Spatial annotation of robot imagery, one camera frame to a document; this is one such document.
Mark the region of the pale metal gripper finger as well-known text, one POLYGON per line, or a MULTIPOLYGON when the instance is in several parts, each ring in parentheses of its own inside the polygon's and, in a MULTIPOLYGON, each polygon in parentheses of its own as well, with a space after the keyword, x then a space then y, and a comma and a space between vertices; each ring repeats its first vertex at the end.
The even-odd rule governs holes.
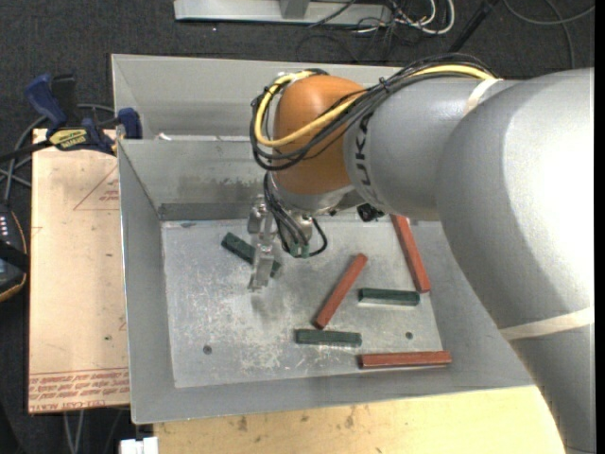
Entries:
POLYGON ((249 290, 257 291, 263 287, 263 254, 256 249, 253 256, 251 279, 248 285, 249 290))
POLYGON ((261 246, 261 287, 265 287, 273 270, 274 255, 271 245, 261 246))

